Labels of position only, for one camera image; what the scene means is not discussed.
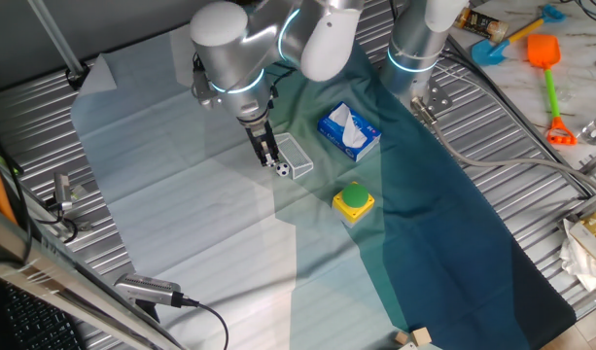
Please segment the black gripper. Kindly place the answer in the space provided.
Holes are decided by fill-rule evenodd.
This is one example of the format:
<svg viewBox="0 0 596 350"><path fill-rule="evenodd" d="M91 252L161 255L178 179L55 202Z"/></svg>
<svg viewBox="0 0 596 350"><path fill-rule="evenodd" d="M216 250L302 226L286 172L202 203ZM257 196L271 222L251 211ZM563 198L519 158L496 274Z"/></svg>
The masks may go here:
<svg viewBox="0 0 596 350"><path fill-rule="evenodd" d="M276 165L279 162L279 152L268 121L268 114L261 114L254 118L242 117L238 120L244 126L252 146L259 149L262 166Z"/></svg>

